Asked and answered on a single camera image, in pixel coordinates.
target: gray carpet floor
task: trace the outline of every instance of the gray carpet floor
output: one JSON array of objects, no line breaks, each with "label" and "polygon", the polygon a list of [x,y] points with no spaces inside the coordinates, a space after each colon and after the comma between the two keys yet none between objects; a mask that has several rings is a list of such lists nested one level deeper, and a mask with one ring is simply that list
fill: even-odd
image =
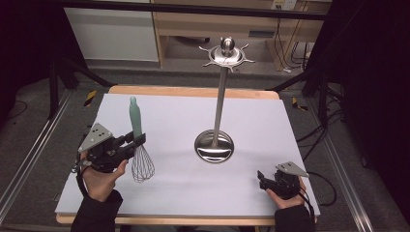
[{"label": "gray carpet floor", "polygon": [[[168,70],[167,67],[159,71],[94,70],[101,77],[120,84],[192,87],[217,87],[218,71],[214,69],[211,72],[175,72]],[[227,88],[265,89],[276,86],[288,77],[286,74],[272,76],[264,73],[236,72],[229,75]],[[54,210],[57,201],[54,197],[61,193],[73,165],[79,140],[87,131],[88,126],[93,123],[103,93],[108,91],[107,88],[81,75],[78,79],[80,86],[73,91],[65,113],[48,139],[12,208],[4,218],[3,230],[6,229],[4,226],[17,225],[26,226],[23,229],[26,231],[35,228],[33,225],[45,226],[43,230],[37,231],[45,231],[47,228],[59,231],[67,227],[55,220]],[[317,127],[312,115],[314,108],[304,111],[292,107],[292,98],[301,96],[300,87],[296,85],[280,93],[296,138],[308,134]],[[83,106],[91,90],[97,90],[98,93],[90,106]],[[2,192],[6,190],[46,122],[49,106],[47,80],[44,79],[24,87],[19,91],[17,99],[25,102],[27,109],[10,119],[0,131],[0,157],[2,159],[0,162],[0,190]],[[24,108],[23,106],[23,103],[18,102],[11,115],[17,114]],[[328,107],[330,108],[329,114],[339,110],[337,102],[331,102]],[[335,122],[329,125],[328,136],[334,142],[337,153],[364,204],[374,230],[410,231],[409,225],[401,216],[377,172],[371,168],[362,167],[360,151],[350,135],[348,125],[338,117],[334,118]],[[309,146],[306,145],[312,144],[315,139],[316,137],[312,137],[299,144],[302,156],[309,150]],[[313,150],[305,165],[308,171],[325,176],[337,190],[337,201],[334,205],[320,206],[321,216],[317,222],[317,230],[357,231],[356,222],[340,190],[335,171],[330,166],[323,142]],[[326,203],[332,200],[333,192],[326,182],[314,176],[310,180],[315,196],[320,202]]]}]

